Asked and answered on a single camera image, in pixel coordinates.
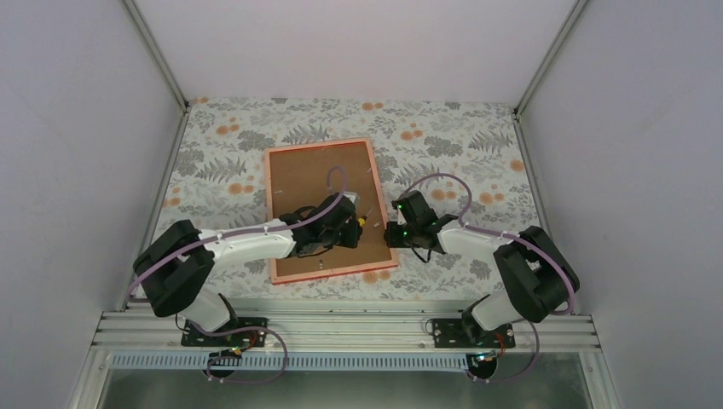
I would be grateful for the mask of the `red wooden picture frame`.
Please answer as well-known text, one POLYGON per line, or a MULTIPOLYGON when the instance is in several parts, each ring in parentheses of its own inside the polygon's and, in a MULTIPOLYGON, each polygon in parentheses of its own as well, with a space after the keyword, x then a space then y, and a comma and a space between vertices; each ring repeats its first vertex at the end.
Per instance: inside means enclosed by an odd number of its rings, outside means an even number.
POLYGON ((272 147, 264 154, 268 215, 292 225, 273 285, 398 267, 385 242, 387 206, 368 138, 272 147))

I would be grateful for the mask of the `yellow handled screwdriver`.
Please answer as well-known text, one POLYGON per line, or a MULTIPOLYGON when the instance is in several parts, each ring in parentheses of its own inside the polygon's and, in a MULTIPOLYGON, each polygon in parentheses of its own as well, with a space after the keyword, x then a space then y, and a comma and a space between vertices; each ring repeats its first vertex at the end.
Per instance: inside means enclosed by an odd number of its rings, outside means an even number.
POLYGON ((359 224, 359 226, 360 226, 361 228, 364 228, 364 227, 365 227, 365 225, 367 224, 367 220, 368 220, 368 218, 371 216, 372 213, 373 213, 373 209, 370 209, 370 210, 367 211, 365 214, 360 215, 360 216, 358 216, 358 217, 356 218, 357 223, 359 224))

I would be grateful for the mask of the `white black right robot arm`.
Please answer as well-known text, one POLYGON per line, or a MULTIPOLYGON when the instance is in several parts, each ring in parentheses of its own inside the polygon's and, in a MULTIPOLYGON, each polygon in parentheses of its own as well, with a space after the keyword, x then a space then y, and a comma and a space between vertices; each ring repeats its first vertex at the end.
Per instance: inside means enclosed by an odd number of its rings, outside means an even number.
POLYGON ((385 227, 390 248, 467 256, 500 273, 504 290, 475 301, 461 314, 461 333, 471 346, 482 347, 496 329, 512 322, 540 323, 562 313, 563 305, 571 313, 580 281, 543 229, 532 226, 512 234, 465 225, 457 216, 438 216, 416 190, 392 206, 397 219, 385 227))

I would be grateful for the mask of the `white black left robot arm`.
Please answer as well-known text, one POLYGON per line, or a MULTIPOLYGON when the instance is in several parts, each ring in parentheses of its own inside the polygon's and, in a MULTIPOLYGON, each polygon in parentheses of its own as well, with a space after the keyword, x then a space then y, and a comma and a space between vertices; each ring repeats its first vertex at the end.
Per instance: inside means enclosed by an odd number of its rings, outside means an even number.
POLYGON ((269 222, 237 230, 200 230, 175 222, 133 263, 130 288, 142 288, 154 314, 180 315, 217 345, 237 333, 228 300, 205 288, 211 271, 229 262, 316 257, 336 246, 354 248, 362 234, 357 193, 334 193, 269 222))

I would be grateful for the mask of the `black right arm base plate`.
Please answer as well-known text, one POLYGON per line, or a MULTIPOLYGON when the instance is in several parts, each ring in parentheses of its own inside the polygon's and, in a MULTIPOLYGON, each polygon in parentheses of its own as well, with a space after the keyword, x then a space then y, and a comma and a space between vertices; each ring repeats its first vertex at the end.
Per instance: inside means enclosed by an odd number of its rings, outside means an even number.
POLYGON ((516 347, 510 324, 483 330, 474 320, 430 319, 425 329, 432 336, 437 349, 512 349, 516 347))

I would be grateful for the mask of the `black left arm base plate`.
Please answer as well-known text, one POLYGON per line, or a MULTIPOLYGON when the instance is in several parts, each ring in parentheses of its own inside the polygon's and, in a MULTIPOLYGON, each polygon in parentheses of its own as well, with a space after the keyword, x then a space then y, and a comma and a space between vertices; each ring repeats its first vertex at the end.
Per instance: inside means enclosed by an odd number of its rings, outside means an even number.
POLYGON ((211 335, 206 335, 187 320, 181 345, 183 347, 226 349, 262 347, 268 323, 269 320, 264 317, 239 317, 220 327, 211 335))

